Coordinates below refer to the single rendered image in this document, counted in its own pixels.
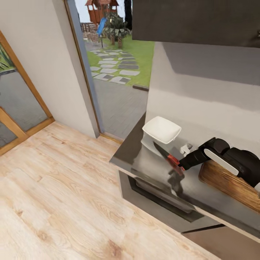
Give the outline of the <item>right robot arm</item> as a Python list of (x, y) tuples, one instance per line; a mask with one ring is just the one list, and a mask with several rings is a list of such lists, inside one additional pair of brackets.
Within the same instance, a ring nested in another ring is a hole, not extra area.
[(187, 144), (181, 148), (180, 152), (185, 154), (178, 166), (188, 170), (192, 166), (213, 159), (260, 193), (260, 160), (254, 153), (236, 147), (231, 148), (226, 141), (216, 137), (209, 139), (193, 152), (190, 150), (192, 147), (191, 144)]

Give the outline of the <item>cutting board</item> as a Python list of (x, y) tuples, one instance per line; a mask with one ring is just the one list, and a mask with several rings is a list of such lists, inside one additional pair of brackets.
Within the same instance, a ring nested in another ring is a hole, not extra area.
[(203, 162), (200, 178), (237, 201), (260, 213), (258, 191), (213, 159)]

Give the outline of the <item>parer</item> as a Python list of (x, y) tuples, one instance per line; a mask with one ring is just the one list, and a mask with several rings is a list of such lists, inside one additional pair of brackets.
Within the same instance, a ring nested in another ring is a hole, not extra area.
[(171, 154), (169, 154), (167, 151), (165, 151), (163, 148), (161, 148), (157, 143), (154, 142), (154, 145), (156, 145), (157, 148), (160, 149), (168, 158), (170, 158), (176, 165), (180, 164), (179, 161), (173, 157)]

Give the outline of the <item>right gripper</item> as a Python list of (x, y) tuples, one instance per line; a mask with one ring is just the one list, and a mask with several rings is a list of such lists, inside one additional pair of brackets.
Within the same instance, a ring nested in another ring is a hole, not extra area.
[(178, 166), (182, 167), (184, 170), (188, 170), (192, 166), (202, 164), (202, 162), (195, 157), (195, 151), (187, 154), (184, 158), (182, 158), (179, 161), (179, 163), (180, 164), (178, 164)]

